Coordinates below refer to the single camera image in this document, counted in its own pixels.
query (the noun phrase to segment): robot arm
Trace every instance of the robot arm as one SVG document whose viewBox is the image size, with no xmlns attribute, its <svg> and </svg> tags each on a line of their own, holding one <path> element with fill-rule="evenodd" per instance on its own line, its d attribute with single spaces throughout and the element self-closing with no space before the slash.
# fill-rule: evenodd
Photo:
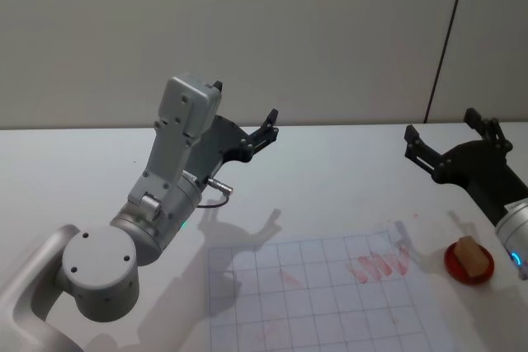
<svg viewBox="0 0 528 352">
<path fill-rule="evenodd" d="M 405 157 L 431 174 L 439 184 L 465 189 L 495 226 L 520 277 L 528 275 L 528 187 L 507 165 L 513 146 L 506 140 L 497 119 L 483 120 L 475 109 L 467 109 L 464 122 L 482 140 L 462 143 L 440 155 L 428 147 L 412 125 L 405 130 Z"/>
<path fill-rule="evenodd" d="M 82 352 L 45 323 L 56 298 L 72 295 L 93 321 L 114 321 L 139 296 L 138 266 L 159 258 L 206 186 L 227 202 L 233 189 L 215 179 L 229 161 L 249 162 L 275 142 L 277 110 L 246 134 L 219 115 L 222 83 L 185 74 L 168 81 L 154 123 L 156 139 L 142 175 L 111 225 L 58 230 L 0 289 L 0 344 L 23 352 Z"/>
</svg>

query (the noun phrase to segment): white table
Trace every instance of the white table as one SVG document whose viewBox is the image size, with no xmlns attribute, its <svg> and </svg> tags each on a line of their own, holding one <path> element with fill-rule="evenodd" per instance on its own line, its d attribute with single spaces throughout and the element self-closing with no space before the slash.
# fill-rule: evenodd
<svg viewBox="0 0 528 352">
<path fill-rule="evenodd" d="M 528 283 L 518 280 L 470 197 L 459 187 L 436 185 L 404 158 L 404 128 L 281 128 L 277 142 L 251 163 L 222 168 L 219 179 L 235 187 L 229 205 L 218 211 L 217 222 L 208 218 L 215 212 L 197 209 L 162 257 L 140 269 L 141 293 L 129 315 L 108 324 L 90 322 L 63 295 L 49 322 L 87 352 L 202 351 L 208 246 L 251 243 L 277 215 L 281 230 L 272 241 L 342 236 L 403 221 L 460 351 L 525 350 Z M 478 137 L 462 124 L 417 128 L 440 152 Z M 503 128 L 514 144 L 509 164 L 528 181 L 528 124 Z M 36 237 L 64 223 L 107 224 L 143 170 L 152 141 L 151 129 L 1 132 L 4 276 L 35 247 Z M 496 262 L 489 284 L 478 288 L 457 284 L 443 268 L 443 251 L 467 232 L 476 232 Z"/>
</svg>

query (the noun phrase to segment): red plate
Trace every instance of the red plate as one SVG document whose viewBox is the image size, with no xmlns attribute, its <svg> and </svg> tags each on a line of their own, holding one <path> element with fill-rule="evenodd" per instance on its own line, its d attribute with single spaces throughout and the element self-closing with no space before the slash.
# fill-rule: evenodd
<svg viewBox="0 0 528 352">
<path fill-rule="evenodd" d="M 482 275 L 476 278 L 470 278 L 464 267 L 460 264 L 459 259 L 456 258 L 456 243 L 457 242 L 449 246 L 444 253 L 444 264 L 447 272 L 449 272 L 449 275 L 462 284 L 483 284 L 489 280 L 493 275 L 493 271 L 495 270 L 495 262 L 493 261 L 493 257 L 489 251 L 487 251 L 485 247 L 478 245 L 484 252 L 484 255 L 486 255 L 486 257 L 489 259 L 489 266 L 486 269 L 486 272 L 484 272 Z"/>
</svg>

